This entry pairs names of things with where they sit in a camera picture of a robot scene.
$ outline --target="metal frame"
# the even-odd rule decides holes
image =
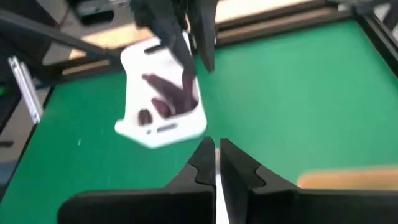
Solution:
[[[304,12],[311,12],[317,9],[330,9],[331,12],[327,15],[319,15],[315,17],[309,17],[307,19],[302,19],[298,21],[287,22],[285,24],[279,24],[276,26],[260,26],[265,22],[272,22],[276,19],[281,19],[289,16],[294,16]],[[58,74],[52,74],[53,81],[52,83],[45,83],[45,85],[50,85],[51,89],[48,93],[44,108],[51,98],[52,92],[56,88],[55,85],[70,82],[73,80],[79,80],[81,78],[87,77],[95,77],[97,75],[104,74],[110,71],[121,71],[123,68],[120,65],[119,61],[119,52],[123,48],[119,48],[116,50],[104,50],[103,52],[98,49],[98,47],[94,47],[90,44],[84,43],[80,40],[74,39],[73,37],[69,37],[65,34],[59,33],[57,30],[50,30],[48,27],[43,26],[42,24],[36,24],[32,21],[30,25],[21,25],[21,23],[16,24],[15,21],[21,21],[26,19],[16,17],[15,15],[11,15],[11,17],[7,17],[7,13],[4,11],[0,11],[0,26],[8,25],[15,26],[18,29],[29,31],[35,34],[40,34],[45,38],[49,38],[54,41],[59,41],[64,44],[71,45],[73,47],[86,50],[91,52],[88,56],[69,60],[66,62],[60,62],[53,65],[46,66],[45,69],[50,71],[56,71]],[[331,24],[334,22],[341,22],[347,20],[357,20],[360,26],[363,28],[365,34],[369,37],[376,50],[381,54],[383,59],[386,61],[388,66],[393,71],[394,75],[398,77],[398,44],[389,32],[388,28],[381,22],[379,19],[372,13],[365,16],[360,16],[350,11],[338,11],[336,5],[326,3],[322,0],[314,0],[304,4],[298,4],[295,6],[284,7],[281,9],[276,9],[273,11],[267,11],[262,14],[257,14],[255,16],[247,16],[240,19],[236,19],[233,22],[225,22],[217,25],[219,31],[217,33],[217,44],[216,48],[227,47],[230,45],[238,44],[241,42],[247,42],[254,39],[260,39],[265,37],[270,37],[273,35],[279,35],[286,32],[294,32],[301,29],[306,29],[309,27],[322,26],[325,24]],[[250,31],[243,32],[245,27],[256,27],[258,29],[250,29]],[[76,67],[80,65],[86,65],[88,63],[97,62],[99,60],[110,60],[112,64],[102,66],[96,69],[90,69],[80,72],[75,72],[69,75],[61,75],[62,70]],[[18,159],[15,170],[17,169],[25,150],[27,149],[30,139],[36,129],[36,126],[32,128],[30,132],[29,138],[25,143],[25,146],[22,150],[22,153]],[[14,176],[15,170],[11,175],[10,181]]]

